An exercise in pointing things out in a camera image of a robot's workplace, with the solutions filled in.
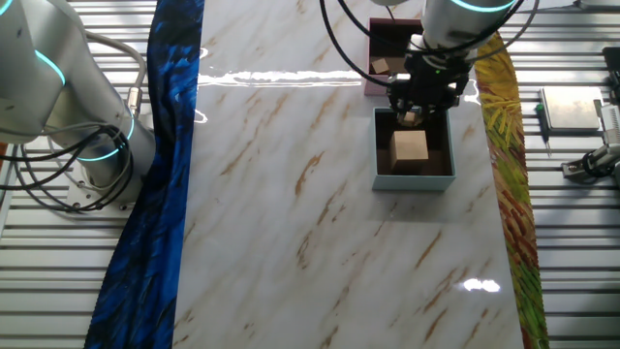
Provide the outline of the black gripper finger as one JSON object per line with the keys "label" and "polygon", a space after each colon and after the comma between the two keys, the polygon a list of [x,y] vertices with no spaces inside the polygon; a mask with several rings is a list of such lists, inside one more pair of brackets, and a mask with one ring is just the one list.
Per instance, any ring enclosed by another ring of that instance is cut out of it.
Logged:
{"label": "black gripper finger", "polygon": [[407,112],[410,110],[408,93],[406,87],[392,86],[387,88],[387,97],[390,108],[397,114],[397,121],[401,125],[407,125],[405,120]]}
{"label": "black gripper finger", "polygon": [[459,102],[460,96],[454,94],[421,96],[414,102],[414,108],[417,110],[415,124],[430,125],[436,119],[445,117],[451,108],[459,105]]}

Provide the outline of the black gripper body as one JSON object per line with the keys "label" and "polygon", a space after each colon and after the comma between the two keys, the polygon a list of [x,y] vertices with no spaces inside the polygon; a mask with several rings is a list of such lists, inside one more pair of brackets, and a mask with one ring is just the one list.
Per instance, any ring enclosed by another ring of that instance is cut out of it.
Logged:
{"label": "black gripper body", "polygon": [[389,102],[393,108],[452,108],[469,80],[469,64],[449,59],[447,66],[431,65],[419,52],[407,54],[406,74],[389,77]]}

